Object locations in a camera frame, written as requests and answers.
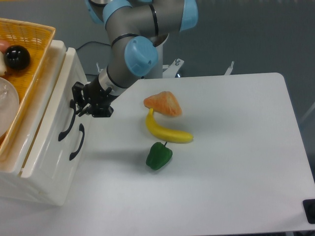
toy fruit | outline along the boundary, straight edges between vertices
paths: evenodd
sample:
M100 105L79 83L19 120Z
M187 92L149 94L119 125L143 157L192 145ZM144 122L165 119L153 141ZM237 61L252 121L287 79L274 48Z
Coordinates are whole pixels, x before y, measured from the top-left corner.
M2 54L2 52L0 52L0 76L5 75L6 71L7 70L6 70L6 66L4 63L3 54Z
M157 138L172 143L188 143L193 140L193 135L175 129L168 129L159 125L153 117L153 109L150 108L146 117L147 129Z
M176 117L182 114L182 109L176 97L168 91L147 97L144 99L143 103L145 107L153 108L155 112L159 112L163 115Z
M4 53L11 44L8 41L0 39L0 52Z
M4 63L14 70L23 70L31 62L31 56L28 50L20 45L13 45L4 52Z
M169 160L172 158L173 152L171 149L163 145L162 143L158 142L153 144L150 149L150 153L147 157L146 164L152 170L157 171L161 167L163 167Z

green bell pepper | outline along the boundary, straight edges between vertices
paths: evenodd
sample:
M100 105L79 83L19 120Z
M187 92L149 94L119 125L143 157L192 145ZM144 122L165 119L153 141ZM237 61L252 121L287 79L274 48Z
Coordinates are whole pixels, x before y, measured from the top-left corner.
M157 171L163 167L172 157L173 152L160 142L153 144L147 157L146 164Z

black ball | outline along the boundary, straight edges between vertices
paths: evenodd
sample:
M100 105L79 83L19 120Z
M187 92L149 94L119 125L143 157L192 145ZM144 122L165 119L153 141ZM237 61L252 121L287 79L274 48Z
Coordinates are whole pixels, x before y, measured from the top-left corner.
M13 70L23 70L30 62L30 53L23 46L13 45L4 52L4 63Z

wicker basket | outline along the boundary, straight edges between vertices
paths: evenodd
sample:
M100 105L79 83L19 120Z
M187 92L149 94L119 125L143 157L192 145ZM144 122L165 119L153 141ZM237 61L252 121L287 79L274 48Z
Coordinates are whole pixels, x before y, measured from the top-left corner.
M32 100L32 91L36 86L36 79L41 72L44 58L55 31L55 28L49 26L0 18L0 39L10 42L11 45L24 46L31 55L31 63L26 69L14 71L8 68L8 74L3 76L16 88L19 94L20 108L0 145L0 161L2 161L3 147L14 141L19 124L22 122L25 111Z

yellow banana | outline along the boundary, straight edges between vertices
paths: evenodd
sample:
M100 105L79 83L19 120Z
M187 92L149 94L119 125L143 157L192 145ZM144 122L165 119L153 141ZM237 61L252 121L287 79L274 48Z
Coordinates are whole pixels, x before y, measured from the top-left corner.
M168 129L159 125L153 117L152 108L147 115L146 126L151 134L170 143L188 143L193 140L193 135L188 132Z

